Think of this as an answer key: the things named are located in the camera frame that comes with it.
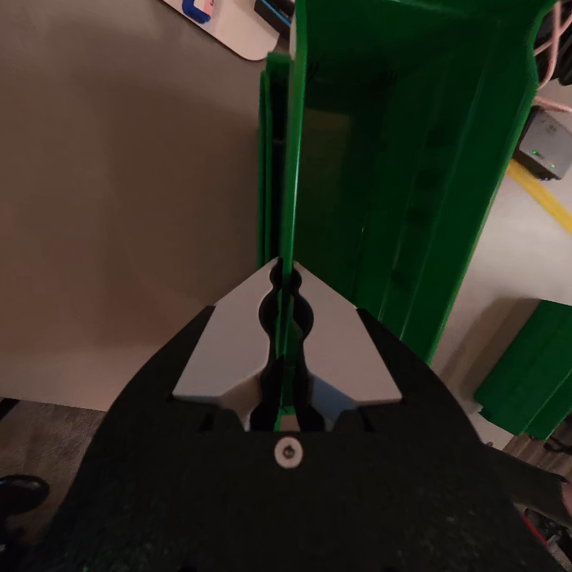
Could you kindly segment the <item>small blue plastic object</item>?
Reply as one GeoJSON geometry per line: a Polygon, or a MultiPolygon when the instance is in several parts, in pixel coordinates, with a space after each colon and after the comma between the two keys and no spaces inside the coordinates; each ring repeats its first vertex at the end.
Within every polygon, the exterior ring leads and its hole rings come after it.
{"type": "Polygon", "coordinates": [[[181,9],[185,16],[204,25],[211,20],[215,1],[182,1],[181,9]]]}

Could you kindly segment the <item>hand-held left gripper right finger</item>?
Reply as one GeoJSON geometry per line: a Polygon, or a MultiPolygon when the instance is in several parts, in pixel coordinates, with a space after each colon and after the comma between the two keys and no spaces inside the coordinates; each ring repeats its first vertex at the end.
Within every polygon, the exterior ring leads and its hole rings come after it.
{"type": "Polygon", "coordinates": [[[301,332],[292,388],[300,431],[324,431],[345,411],[402,400],[354,304],[298,262],[292,296],[301,332]]]}

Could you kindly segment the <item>stack of green nested bins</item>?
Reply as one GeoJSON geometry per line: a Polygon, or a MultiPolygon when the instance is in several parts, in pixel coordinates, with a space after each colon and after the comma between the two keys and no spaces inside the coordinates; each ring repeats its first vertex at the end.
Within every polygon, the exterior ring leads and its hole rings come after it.
{"type": "Polygon", "coordinates": [[[540,302],[474,398],[488,422],[549,440],[571,414],[571,306],[540,302]]]}

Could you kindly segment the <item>black box with blue stripe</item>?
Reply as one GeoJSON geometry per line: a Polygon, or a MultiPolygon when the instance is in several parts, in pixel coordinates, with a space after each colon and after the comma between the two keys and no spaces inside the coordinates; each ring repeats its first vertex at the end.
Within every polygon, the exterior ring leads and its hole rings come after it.
{"type": "Polygon", "coordinates": [[[289,29],[295,4],[293,1],[255,1],[254,11],[274,29],[289,29]]]}

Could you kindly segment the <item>white device with blue label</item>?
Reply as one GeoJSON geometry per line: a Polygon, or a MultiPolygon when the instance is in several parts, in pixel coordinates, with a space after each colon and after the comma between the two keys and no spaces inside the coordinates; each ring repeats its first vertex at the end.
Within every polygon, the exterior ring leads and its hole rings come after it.
{"type": "Polygon", "coordinates": [[[261,61],[275,49],[280,34],[254,11],[254,2],[214,1],[211,20],[201,25],[183,14],[182,1],[164,1],[241,58],[261,61]]]}

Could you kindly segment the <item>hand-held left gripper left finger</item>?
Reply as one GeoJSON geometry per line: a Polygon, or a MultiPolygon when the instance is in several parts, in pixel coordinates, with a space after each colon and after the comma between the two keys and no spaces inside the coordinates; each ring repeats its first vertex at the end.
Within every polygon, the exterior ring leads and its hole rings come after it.
{"type": "Polygon", "coordinates": [[[277,257],[214,305],[174,398],[232,410],[252,431],[274,430],[284,374],[276,350],[281,289],[277,257]]]}

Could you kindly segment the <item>grey box device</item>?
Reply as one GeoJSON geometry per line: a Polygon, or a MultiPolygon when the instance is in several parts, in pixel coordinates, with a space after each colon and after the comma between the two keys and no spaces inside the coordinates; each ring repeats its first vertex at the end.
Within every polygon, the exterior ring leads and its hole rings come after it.
{"type": "Polygon", "coordinates": [[[513,159],[537,180],[561,181],[571,167],[571,132],[539,106],[533,106],[513,159]]]}

